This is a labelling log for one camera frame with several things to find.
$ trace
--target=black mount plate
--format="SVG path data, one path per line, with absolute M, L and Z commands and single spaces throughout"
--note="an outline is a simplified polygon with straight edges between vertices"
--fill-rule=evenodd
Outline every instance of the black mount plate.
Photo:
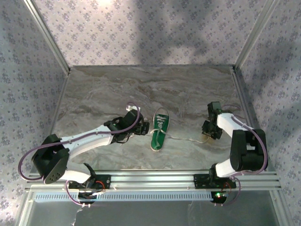
M 95 175 L 96 180 L 95 181 L 101 181 L 104 185 L 105 189 L 110 188 L 111 183 L 111 176 L 110 175 Z M 103 188 L 103 185 L 101 183 L 93 183 L 90 188 L 85 188 L 83 184 L 77 183 L 76 181 L 72 181 L 72 183 L 69 183 L 69 189 L 79 189 L 79 190 L 91 190 L 91 189 L 97 189 L 101 190 Z
M 195 189 L 222 189 L 225 183 L 229 183 L 231 188 L 236 188 L 236 183 L 230 178 L 214 178 L 209 179 L 209 174 L 195 174 L 193 175 L 194 187 Z

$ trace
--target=white shoelace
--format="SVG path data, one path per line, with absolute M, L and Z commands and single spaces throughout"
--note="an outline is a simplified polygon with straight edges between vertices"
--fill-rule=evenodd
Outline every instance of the white shoelace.
M 164 124 L 164 122 L 165 122 L 165 117 L 161 117 L 161 116 L 159 116 L 159 115 L 156 116 L 157 111 L 156 111 L 155 114 L 154 114 L 153 122 L 155 121 L 155 120 L 154 120 L 155 117 L 157 117 L 158 129 L 153 129 L 153 130 L 150 132 L 150 134 L 153 134 L 155 131 L 158 131 L 157 137 L 156 137 L 156 146 L 155 146 L 155 149 L 156 149 L 158 146 L 160 146 L 160 144 L 159 144 L 159 142 L 158 142 L 158 135 L 159 135 L 160 132 L 163 133 L 163 134 L 165 134 L 165 136 L 167 136 L 168 138 L 171 138 L 171 139 L 176 139 L 176 140 L 189 140 L 189 141 L 193 141 L 193 142 L 198 142 L 199 144 L 204 144 L 204 143 L 206 143 L 206 142 L 209 140 L 209 137 L 208 137 L 205 141 L 198 141 L 198 140 L 194 140 L 194 139 L 191 139 L 191 138 L 179 138 L 179 137 L 173 137 L 173 136 L 167 134 L 166 132 L 164 132 L 164 131 L 162 130 L 163 124 Z

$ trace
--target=metal frame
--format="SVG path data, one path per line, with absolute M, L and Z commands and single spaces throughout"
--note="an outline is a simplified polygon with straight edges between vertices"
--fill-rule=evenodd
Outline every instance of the metal frame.
M 24 0 L 27 8 L 29 9 L 31 15 L 36 21 L 45 41 L 48 43 L 50 49 L 55 55 L 58 63 L 66 73 L 66 78 L 63 84 L 63 90 L 60 94 L 57 108 L 55 110 L 55 116 L 53 124 L 51 125 L 50 132 L 52 132 L 55 121 L 58 115 L 58 109 L 61 103 L 61 99 L 64 95 L 67 80 L 69 78 L 70 68 L 65 61 L 59 47 L 54 41 L 51 32 L 49 31 L 46 23 L 43 21 L 41 13 L 33 0 Z M 279 3 L 279 0 L 267 0 L 240 55 L 238 56 L 235 66 L 236 68 L 241 68 L 246 61 L 250 51 L 252 50 L 254 44 L 256 43 L 261 31 L 268 22 L 272 12 Z M 242 108 L 246 113 L 247 123 L 254 127 L 255 123 L 252 120 L 248 105 L 246 102 L 246 97 L 243 95 L 242 87 L 239 82 L 237 75 L 235 74 L 233 68 L 230 69 L 234 84 L 238 91 L 238 97 L 242 104 Z M 97 174 L 111 174 L 111 187 L 108 192 L 143 192 L 143 191 L 179 191 L 191 193 L 195 192 L 193 183 L 193 174 L 197 173 L 207 173 L 207 170 L 119 170 L 119 171 L 98 171 Z M 283 191 L 278 180 L 276 172 L 264 172 L 260 175 L 255 176 L 243 176 L 238 177 L 241 180 L 242 190 L 252 191 L 252 190 L 268 190 L 270 191 L 270 196 L 273 201 L 274 209 L 278 218 L 280 225 L 289 226 L 293 225 L 293 220 L 289 213 L 287 204 L 285 202 Z M 62 192 L 64 182 L 58 181 L 55 184 L 44 185 L 41 182 L 30 182 L 27 183 L 25 188 L 25 194 L 23 200 L 19 207 L 18 218 L 16 218 L 16 225 L 25 225 L 24 223 L 28 221 L 30 211 L 34 202 L 34 197 L 37 192 Z
M 208 170 L 116 170 L 96 171 L 97 175 L 111 175 L 110 189 L 106 192 L 140 192 L 140 191 L 219 191 L 220 189 L 195 189 L 193 175 L 208 174 Z M 276 191 L 281 190 L 276 172 L 263 172 L 259 175 L 237 176 L 242 191 Z M 28 182 L 26 189 L 32 191 L 57 191 L 64 186 L 64 181 L 45 185 L 41 182 Z
M 143 201 L 166 201 L 166 200 L 211 200 L 208 192 L 219 191 L 219 189 L 195 189 L 193 182 L 194 174 L 206 174 L 207 170 L 115 170 L 97 171 L 96 174 L 110 174 L 111 188 L 105 194 L 111 197 L 112 201 L 125 201 L 124 196 L 146 194 Z M 30 177 L 37 177 L 37 173 L 32 173 Z M 238 176 L 241 181 L 242 191 L 281 191 L 280 183 L 276 172 L 263 172 L 260 175 Z M 27 225 L 30 211 L 34 202 L 66 202 L 69 198 L 64 190 L 65 182 L 62 180 L 56 183 L 45 185 L 42 182 L 28 182 L 25 188 L 25 196 L 22 202 L 22 212 L 17 218 L 15 225 Z M 70 190 L 71 195 L 76 198 L 77 190 Z M 170 197 L 156 197 L 154 195 L 169 194 Z M 133 197 L 131 201 L 142 201 Z M 100 196 L 97 201 L 108 201 Z
M 64 94 L 65 94 L 65 91 L 66 91 L 66 87 L 67 87 L 67 84 L 68 84 L 69 75 L 70 75 L 70 72 L 67 72 L 67 74 L 65 75 L 63 86 L 62 86 L 62 90 L 61 90 L 60 96 L 58 98 L 58 101 L 56 103 L 55 113 L 54 113 L 54 116 L 52 118 L 48 134 L 52 134 L 53 130 L 55 128 L 55 124 L 56 124 L 56 121 L 57 121 L 57 118 L 58 118 L 58 114 L 59 114 L 59 109 L 60 109 L 61 102 L 62 102 L 62 98 L 64 97 Z
M 70 68 L 62 55 L 59 47 L 55 43 L 55 40 L 53 36 L 51 35 L 50 30 L 48 29 L 46 23 L 43 20 L 43 17 L 41 13 L 38 10 L 37 5 L 34 3 L 32 0 L 23 0 L 24 3 L 26 4 L 27 8 L 29 9 L 33 19 L 38 25 L 39 30 L 41 31 L 42 35 L 44 36 L 45 41 L 49 45 L 51 51 L 55 55 L 55 58 L 57 59 L 58 63 L 62 67 L 64 73 L 68 73 L 70 71 Z
M 279 3 L 279 0 L 267 0 L 259 14 L 250 35 L 244 44 L 243 49 L 241 50 L 239 56 L 236 59 L 235 67 L 241 68 L 244 62 L 246 61 L 247 57 L 249 56 L 255 42 L 257 41 L 260 33 L 262 32 L 263 28 L 267 24 L 269 18 L 272 15 L 276 5 Z

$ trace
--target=red wire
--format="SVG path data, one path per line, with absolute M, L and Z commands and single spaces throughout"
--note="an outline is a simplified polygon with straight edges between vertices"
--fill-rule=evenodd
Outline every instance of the red wire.
M 230 205 L 232 203 L 234 203 L 236 201 L 236 199 L 239 197 L 240 195 L 240 192 L 241 192 L 241 183 L 240 183 L 240 180 L 236 177 L 233 177 L 234 180 L 236 180 L 238 182 L 238 193 L 237 195 L 235 196 L 235 198 L 233 200 L 231 200 L 230 202 L 226 203 L 226 204 L 217 204 L 215 203 L 215 205 L 219 205 L 219 206 L 227 206 L 227 205 Z
M 102 186 L 103 186 L 103 190 L 105 191 L 105 186 L 104 186 L 104 184 L 103 184 L 103 182 L 102 182 L 102 181 L 99 181 L 99 180 L 97 180 L 97 181 L 96 181 L 96 183 L 100 183 L 100 184 L 102 184 Z
M 230 194 L 231 191 L 232 191 L 232 188 L 231 188 L 231 186 L 230 186 L 230 184 L 229 184 L 228 182 L 225 182 L 225 184 L 224 184 L 224 186 L 222 187 L 222 190 L 221 190 L 220 192 L 222 192 L 222 191 L 224 190 L 224 188 L 226 187 L 225 185 L 228 185 L 228 187 L 230 188 L 230 192 L 228 193 L 228 194 Z
M 225 184 L 228 185 L 228 187 L 230 188 L 230 192 L 229 192 L 229 194 L 230 194 L 231 191 L 232 191 L 232 188 L 231 188 L 231 186 L 230 186 L 230 184 L 228 182 L 226 182 Z

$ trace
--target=metal bracket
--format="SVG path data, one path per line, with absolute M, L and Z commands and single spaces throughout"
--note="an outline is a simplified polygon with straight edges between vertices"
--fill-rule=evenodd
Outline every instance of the metal bracket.
M 37 23 L 37 27 L 39 28 L 41 34 L 44 36 L 45 42 L 49 45 L 50 50 L 54 54 L 55 58 L 57 59 L 59 65 L 63 69 L 64 73 L 68 73 L 70 68 L 60 51 L 60 48 L 56 44 L 50 29 L 47 27 L 45 21 L 43 20 L 43 16 L 39 11 L 39 7 L 36 5 L 35 1 L 33 0 L 23 0 L 26 4 L 30 14 L 32 15 L 33 19 Z
M 95 182 L 100 181 L 103 183 L 105 189 L 110 188 L 111 184 L 111 175 L 102 175 L 102 174 L 96 174 L 95 176 Z M 87 191 L 91 189 L 97 189 L 101 190 L 103 189 L 103 185 L 101 183 L 92 183 L 90 187 L 86 187 L 85 184 L 77 183 L 76 181 L 72 181 L 72 183 L 69 184 L 69 189 L 79 189 L 81 191 Z
M 195 189 L 222 189 L 226 183 L 228 183 L 231 188 L 236 188 L 236 183 L 233 182 L 230 178 L 210 179 L 209 174 L 194 174 L 193 181 Z
M 70 191 L 70 195 L 80 202 L 87 200 L 79 197 L 77 192 Z M 36 202 L 70 202 L 66 192 L 37 192 L 33 198 Z M 90 202 L 140 202 L 140 201 L 212 201 L 211 192 L 181 191 L 181 192 L 105 192 L 95 195 Z

